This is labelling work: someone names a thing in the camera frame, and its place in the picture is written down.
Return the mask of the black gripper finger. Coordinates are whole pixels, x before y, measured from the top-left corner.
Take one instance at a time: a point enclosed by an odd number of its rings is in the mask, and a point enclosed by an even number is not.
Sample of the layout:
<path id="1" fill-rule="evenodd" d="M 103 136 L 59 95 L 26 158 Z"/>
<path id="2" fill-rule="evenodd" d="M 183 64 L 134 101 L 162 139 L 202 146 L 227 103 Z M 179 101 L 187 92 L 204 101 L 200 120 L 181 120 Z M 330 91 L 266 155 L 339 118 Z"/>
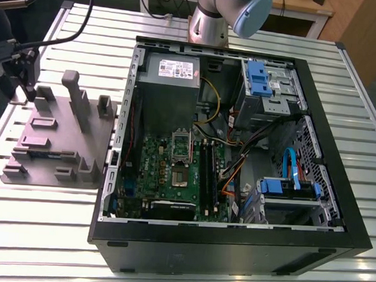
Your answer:
<path id="1" fill-rule="evenodd" d="M 36 98 L 35 84 L 40 75 L 39 50 L 28 50 L 25 58 L 24 92 L 27 100 L 33 102 Z"/>

